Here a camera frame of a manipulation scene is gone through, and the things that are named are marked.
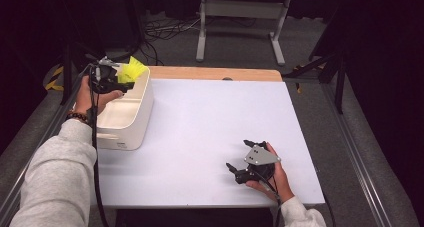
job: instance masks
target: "plastic container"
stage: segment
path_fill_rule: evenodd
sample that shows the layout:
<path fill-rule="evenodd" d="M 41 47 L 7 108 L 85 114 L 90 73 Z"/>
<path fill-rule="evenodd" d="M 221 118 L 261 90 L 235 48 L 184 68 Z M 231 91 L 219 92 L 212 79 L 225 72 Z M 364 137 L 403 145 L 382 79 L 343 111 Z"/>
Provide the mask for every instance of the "plastic container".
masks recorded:
<path fill-rule="evenodd" d="M 153 107 L 150 69 L 134 88 L 109 102 L 97 117 L 97 146 L 102 149 L 135 150 L 141 146 Z"/>

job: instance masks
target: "white tabletop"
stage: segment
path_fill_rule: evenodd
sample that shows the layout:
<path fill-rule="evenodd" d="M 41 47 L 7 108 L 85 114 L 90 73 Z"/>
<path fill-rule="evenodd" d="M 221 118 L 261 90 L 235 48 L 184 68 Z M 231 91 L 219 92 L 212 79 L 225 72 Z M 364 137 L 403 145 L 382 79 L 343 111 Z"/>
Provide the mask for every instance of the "white tabletop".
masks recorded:
<path fill-rule="evenodd" d="M 250 148 L 268 141 L 292 190 L 305 204 L 324 203 L 284 82 L 152 79 L 153 110 L 140 148 L 99 149 L 104 206 L 115 208 L 268 207 L 239 185 Z"/>

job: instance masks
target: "person's left hand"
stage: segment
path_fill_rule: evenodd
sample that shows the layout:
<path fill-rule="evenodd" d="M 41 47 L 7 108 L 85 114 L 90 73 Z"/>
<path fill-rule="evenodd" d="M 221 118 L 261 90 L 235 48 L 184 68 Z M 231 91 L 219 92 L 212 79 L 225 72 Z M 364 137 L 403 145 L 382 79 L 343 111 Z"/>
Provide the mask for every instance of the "person's left hand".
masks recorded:
<path fill-rule="evenodd" d="M 266 146 L 267 146 L 269 152 L 278 156 L 277 152 L 275 152 L 274 148 L 272 147 L 272 145 L 270 143 L 267 142 Z M 289 180 L 287 178 L 287 174 L 284 171 L 283 166 L 281 165 L 280 161 L 275 163 L 275 172 L 274 172 L 274 176 L 272 178 L 274 178 L 276 185 L 274 184 L 274 181 L 269 181 L 269 183 L 272 185 L 272 187 L 275 190 L 277 190 L 281 201 L 286 202 L 287 200 L 291 199 L 294 196 L 294 194 L 293 194 L 293 192 L 290 188 L 290 185 L 289 185 Z M 266 189 L 258 181 L 249 180 L 249 181 L 246 182 L 246 185 L 250 188 L 253 188 L 255 190 L 258 190 L 258 191 L 266 194 L 266 196 L 268 196 L 268 198 L 276 201 L 274 193 L 272 193 L 271 191 Z"/>
<path fill-rule="evenodd" d="M 86 114 L 87 110 L 91 108 L 90 86 L 88 85 L 88 79 L 89 79 L 88 75 L 82 77 L 81 86 L 78 91 L 77 99 L 75 102 L 74 112 L 76 113 Z M 94 101 L 97 101 L 98 94 L 96 93 L 93 93 L 93 94 L 94 94 Z M 106 108 L 107 103 L 109 103 L 110 101 L 114 99 L 118 99 L 122 97 L 123 95 L 124 93 L 122 93 L 122 91 L 120 90 L 114 90 L 110 93 L 99 95 L 98 96 L 99 102 L 97 103 L 97 106 L 98 106 L 97 114 L 100 114 Z"/>

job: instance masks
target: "bracelet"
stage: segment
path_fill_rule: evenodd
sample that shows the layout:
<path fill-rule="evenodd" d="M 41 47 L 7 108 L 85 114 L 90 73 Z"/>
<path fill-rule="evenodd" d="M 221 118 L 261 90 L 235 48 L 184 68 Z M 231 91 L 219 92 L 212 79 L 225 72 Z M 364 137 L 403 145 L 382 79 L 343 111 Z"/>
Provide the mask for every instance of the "bracelet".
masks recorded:
<path fill-rule="evenodd" d="M 77 119 L 81 121 L 82 123 L 89 125 L 88 117 L 86 114 L 77 113 L 77 112 L 74 112 L 73 110 L 68 111 L 68 114 L 66 115 L 66 120 L 68 119 Z"/>

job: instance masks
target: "gray sleeve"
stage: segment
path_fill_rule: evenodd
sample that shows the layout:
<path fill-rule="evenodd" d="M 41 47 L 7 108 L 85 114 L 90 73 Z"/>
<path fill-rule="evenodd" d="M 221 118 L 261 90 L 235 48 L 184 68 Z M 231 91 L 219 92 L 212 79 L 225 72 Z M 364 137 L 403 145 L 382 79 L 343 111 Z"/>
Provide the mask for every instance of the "gray sleeve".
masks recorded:
<path fill-rule="evenodd" d="M 91 128 L 68 120 L 36 151 L 10 226 L 88 226 L 93 165 Z"/>
<path fill-rule="evenodd" d="M 315 209 L 307 210 L 296 196 L 281 205 L 281 213 L 285 226 L 326 226 L 321 213 Z"/>

